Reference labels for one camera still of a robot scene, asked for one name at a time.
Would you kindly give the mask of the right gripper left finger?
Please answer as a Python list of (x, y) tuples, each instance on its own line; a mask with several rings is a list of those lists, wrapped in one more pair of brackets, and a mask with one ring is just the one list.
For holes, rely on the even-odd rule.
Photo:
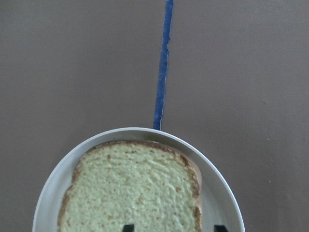
[(124, 225), (122, 232), (134, 232), (134, 224)]

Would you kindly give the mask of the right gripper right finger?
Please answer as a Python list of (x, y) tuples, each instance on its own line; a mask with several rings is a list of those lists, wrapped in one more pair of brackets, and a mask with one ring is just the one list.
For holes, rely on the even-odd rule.
[(228, 232), (225, 225), (214, 225), (214, 232)]

